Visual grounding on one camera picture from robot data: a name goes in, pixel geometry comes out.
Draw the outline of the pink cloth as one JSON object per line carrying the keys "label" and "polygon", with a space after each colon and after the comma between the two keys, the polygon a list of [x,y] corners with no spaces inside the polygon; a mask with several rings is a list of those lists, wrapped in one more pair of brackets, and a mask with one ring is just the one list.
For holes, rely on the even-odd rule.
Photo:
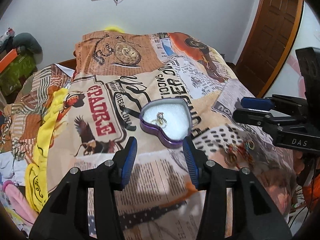
{"label": "pink cloth", "polygon": [[28,225],[33,225],[38,217],[38,214],[33,210],[22,192],[7,180],[2,185],[2,190],[9,198],[9,202],[14,212]]}

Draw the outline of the yellow pillow behind bed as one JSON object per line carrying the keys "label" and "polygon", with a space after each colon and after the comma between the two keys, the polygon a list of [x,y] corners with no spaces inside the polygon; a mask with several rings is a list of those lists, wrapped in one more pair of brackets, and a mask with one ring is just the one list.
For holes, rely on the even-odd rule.
{"label": "yellow pillow behind bed", "polygon": [[116,25],[108,25],[106,28],[104,28],[104,31],[114,31],[118,33],[125,33],[123,28],[120,28]]}

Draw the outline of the purple heart-shaped tin box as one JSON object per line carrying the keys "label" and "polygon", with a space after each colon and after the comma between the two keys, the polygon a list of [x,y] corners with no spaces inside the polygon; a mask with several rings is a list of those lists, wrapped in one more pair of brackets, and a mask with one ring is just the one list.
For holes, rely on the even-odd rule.
{"label": "purple heart-shaped tin box", "polygon": [[167,148],[179,148],[191,134],[192,120],[185,100],[164,98],[147,103],[140,111],[140,127]]}

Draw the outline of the orange box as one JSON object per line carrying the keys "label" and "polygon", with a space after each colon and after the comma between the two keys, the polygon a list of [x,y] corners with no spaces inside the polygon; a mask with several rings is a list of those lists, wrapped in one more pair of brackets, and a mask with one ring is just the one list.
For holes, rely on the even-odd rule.
{"label": "orange box", "polygon": [[5,57],[3,59],[1,59],[0,61],[0,73],[3,72],[3,70],[5,70],[5,68],[7,68],[7,66],[14,61],[14,59],[16,59],[17,57],[17,50],[16,49],[12,49],[7,55],[5,55]]}

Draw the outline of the brown wooden door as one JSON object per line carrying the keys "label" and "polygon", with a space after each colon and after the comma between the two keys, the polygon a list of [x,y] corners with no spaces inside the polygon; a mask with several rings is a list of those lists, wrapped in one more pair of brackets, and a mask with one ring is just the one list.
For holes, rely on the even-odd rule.
{"label": "brown wooden door", "polygon": [[259,0],[243,51],[235,66],[240,82],[263,97],[280,73],[302,18],[303,0]]}

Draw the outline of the dark grey plush cushion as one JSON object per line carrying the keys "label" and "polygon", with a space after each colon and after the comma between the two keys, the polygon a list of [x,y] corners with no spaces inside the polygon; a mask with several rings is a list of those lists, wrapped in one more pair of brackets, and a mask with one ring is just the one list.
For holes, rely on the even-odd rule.
{"label": "dark grey plush cushion", "polygon": [[24,54],[29,51],[33,54],[41,54],[42,47],[38,41],[30,33],[20,33],[13,37],[12,45],[17,49],[17,52]]}

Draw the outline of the yellow cloth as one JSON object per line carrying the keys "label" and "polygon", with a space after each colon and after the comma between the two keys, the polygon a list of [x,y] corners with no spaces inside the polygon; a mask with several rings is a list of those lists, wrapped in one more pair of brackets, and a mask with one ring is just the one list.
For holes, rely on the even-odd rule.
{"label": "yellow cloth", "polygon": [[25,171],[25,196],[30,207],[39,213],[48,200],[47,160],[57,117],[63,107],[68,89],[54,92],[53,101],[38,130],[33,150],[33,162]]}

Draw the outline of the newspaper print bedspread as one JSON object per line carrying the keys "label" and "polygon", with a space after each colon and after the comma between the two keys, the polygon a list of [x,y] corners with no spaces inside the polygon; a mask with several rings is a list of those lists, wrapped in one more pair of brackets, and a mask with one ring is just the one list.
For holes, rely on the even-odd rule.
{"label": "newspaper print bedspread", "polygon": [[292,152],[233,112],[249,91],[222,56],[184,33],[97,31],[76,45],[76,69],[33,73],[1,126],[1,204],[18,230],[35,224],[71,168],[91,171],[137,140],[115,202],[125,239],[195,239],[206,193],[191,180],[182,140],[224,171],[249,169],[287,224],[296,187]]}

